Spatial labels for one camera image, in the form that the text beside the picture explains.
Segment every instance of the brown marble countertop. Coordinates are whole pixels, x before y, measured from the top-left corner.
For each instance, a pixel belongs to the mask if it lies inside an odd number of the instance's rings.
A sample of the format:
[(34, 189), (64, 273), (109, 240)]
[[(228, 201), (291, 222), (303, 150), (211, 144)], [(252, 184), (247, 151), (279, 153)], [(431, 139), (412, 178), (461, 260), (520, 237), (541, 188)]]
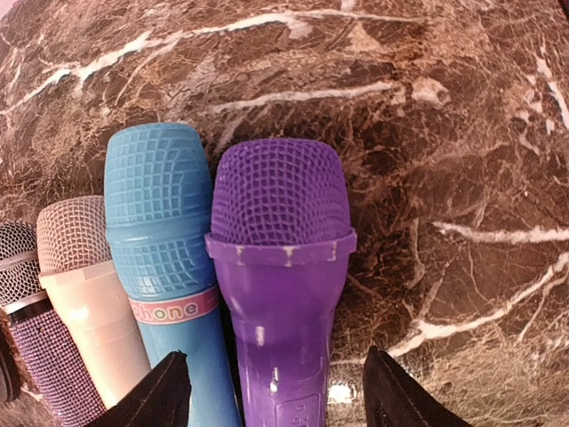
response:
[[(389, 349), (475, 426), (569, 425), (569, 22), (557, 0), (23, 0), (0, 20), (0, 220), (102, 194), (108, 138), (331, 144), (359, 249), (329, 427)], [(53, 425), (28, 394), (0, 424)]]

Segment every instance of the toy microphone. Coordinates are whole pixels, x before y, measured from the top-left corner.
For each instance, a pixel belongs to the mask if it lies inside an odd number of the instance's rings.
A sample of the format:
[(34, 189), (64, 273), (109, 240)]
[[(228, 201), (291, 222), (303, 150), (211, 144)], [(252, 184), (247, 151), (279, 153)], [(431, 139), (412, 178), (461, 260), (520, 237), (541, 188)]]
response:
[(105, 239), (103, 196), (47, 206), (37, 218), (39, 281), (106, 408), (150, 372), (148, 356)]
[(107, 239), (155, 366), (188, 355), (189, 425), (240, 425), (204, 234), (212, 180), (197, 132), (139, 125), (115, 134), (105, 166)]
[(356, 242), (331, 147), (249, 141), (222, 156), (206, 243), (236, 333), (247, 425), (324, 427), (333, 314)]
[(83, 427), (105, 412), (67, 328), (37, 280), (36, 230), (0, 225), (0, 304), (28, 371), (64, 427)]

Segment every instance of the pink band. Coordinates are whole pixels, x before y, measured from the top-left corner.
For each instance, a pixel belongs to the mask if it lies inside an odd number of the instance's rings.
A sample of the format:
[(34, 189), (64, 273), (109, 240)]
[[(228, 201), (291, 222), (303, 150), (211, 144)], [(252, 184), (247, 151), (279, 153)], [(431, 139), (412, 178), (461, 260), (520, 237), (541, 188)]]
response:
[(218, 289), (211, 287), (201, 294), (176, 300), (143, 302), (129, 299), (134, 317), (147, 325), (174, 325), (201, 318), (214, 311), (219, 304)]

